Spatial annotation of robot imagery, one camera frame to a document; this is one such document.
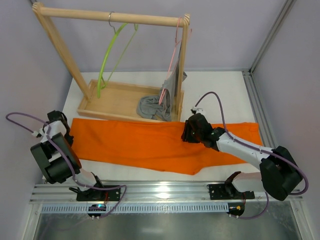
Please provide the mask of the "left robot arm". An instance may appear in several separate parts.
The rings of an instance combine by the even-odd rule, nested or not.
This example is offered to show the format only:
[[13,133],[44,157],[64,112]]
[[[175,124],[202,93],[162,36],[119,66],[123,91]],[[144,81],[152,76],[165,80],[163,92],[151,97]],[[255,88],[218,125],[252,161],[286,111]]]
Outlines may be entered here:
[[82,168],[76,153],[72,150],[74,137],[70,135],[67,117],[61,111],[47,114],[48,121],[33,135],[40,142],[30,148],[43,176],[50,184],[74,181],[77,187],[69,190],[76,193],[77,201],[101,201],[104,192],[100,179]]

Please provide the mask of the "orange trousers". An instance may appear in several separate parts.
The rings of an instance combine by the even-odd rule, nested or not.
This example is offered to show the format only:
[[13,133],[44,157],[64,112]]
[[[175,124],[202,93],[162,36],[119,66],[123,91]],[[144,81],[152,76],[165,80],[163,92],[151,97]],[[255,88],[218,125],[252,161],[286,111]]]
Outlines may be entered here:
[[244,160],[182,140],[183,122],[74,118],[70,134],[79,159],[193,176]]

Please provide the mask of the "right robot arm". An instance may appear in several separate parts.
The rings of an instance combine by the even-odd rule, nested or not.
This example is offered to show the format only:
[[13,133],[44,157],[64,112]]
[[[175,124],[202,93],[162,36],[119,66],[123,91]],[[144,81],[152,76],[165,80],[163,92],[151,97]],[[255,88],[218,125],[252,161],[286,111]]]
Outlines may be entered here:
[[206,148],[237,157],[259,170],[239,173],[231,184],[238,192],[262,190],[274,199],[284,201],[303,180],[296,162],[282,146],[275,149],[246,141],[225,127],[212,127],[204,115],[193,114],[185,121],[181,139],[187,143],[201,143]]

